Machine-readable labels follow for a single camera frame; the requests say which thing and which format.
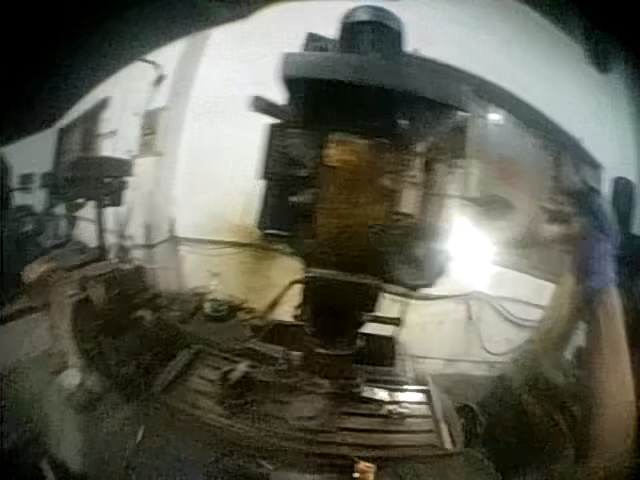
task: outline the bright light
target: bright light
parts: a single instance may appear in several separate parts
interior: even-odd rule
[[[487,113],[487,120],[492,123],[502,123],[504,121],[504,117],[501,113],[498,112],[489,112]]]
[[[495,247],[480,230],[464,217],[454,219],[447,250],[451,255],[450,274],[472,289],[486,287],[493,272]]]

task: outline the rusty metal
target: rusty metal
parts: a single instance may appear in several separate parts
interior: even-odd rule
[[[291,451],[340,456],[348,451],[384,458],[415,456],[420,450],[420,455],[453,451],[445,446],[429,387],[370,386],[364,378],[355,390],[339,394],[303,370],[278,370],[274,375],[270,367],[254,364],[243,369],[243,377],[252,381],[234,405],[227,402],[223,377],[225,371],[246,364],[238,360],[203,350],[167,390],[167,411],[209,431],[212,441],[243,448],[259,444],[261,452],[276,456]],[[386,399],[370,398],[371,391]]]

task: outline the milling machine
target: milling machine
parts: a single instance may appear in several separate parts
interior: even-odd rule
[[[298,318],[256,319],[244,341],[185,350],[163,403],[225,456],[272,466],[256,474],[463,447],[455,412],[396,345],[400,319],[372,313],[386,284],[415,290],[443,272],[438,189],[463,148],[452,141],[464,138],[459,110],[421,95],[402,28],[385,9],[355,8],[339,40],[311,35],[284,56],[288,105],[254,99],[282,120],[271,126],[259,226],[304,259]]]
[[[494,478],[403,355],[401,319],[373,313],[383,291],[412,295],[445,271],[446,180],[465,148],[463,102],[434,95],[442,85],[402,47],[398,17],[355,8],[338,40],[309,34],[284,55],[287,105],[254,98],[279,120],[258,226],[304,260],[286,287],[303,285],[295,321],[268,318],[282,295],[264,312],[160,295],[139,268],[106,264],[77,281],[71,330],[89,368],[136,383],[154,418],[198,432],[219,478],[344,478],[354,461],[464,478],[450,463],[463,456],[473,478]],[[214,334],[182,328],[195,317]]]

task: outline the small orange object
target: small orange object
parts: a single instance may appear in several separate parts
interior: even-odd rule
[[[353,466],[353,478],[375,480],[377,467],[373,463],[357,460]]]

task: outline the blue glove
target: blue glove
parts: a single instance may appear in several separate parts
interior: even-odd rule
[[[574,200],[585,224],[583,237],[578,242],[577,280],[584,286],[585,294],[590,295],[618,283],[618,229],[596,189],[587,187],[576,194]]]

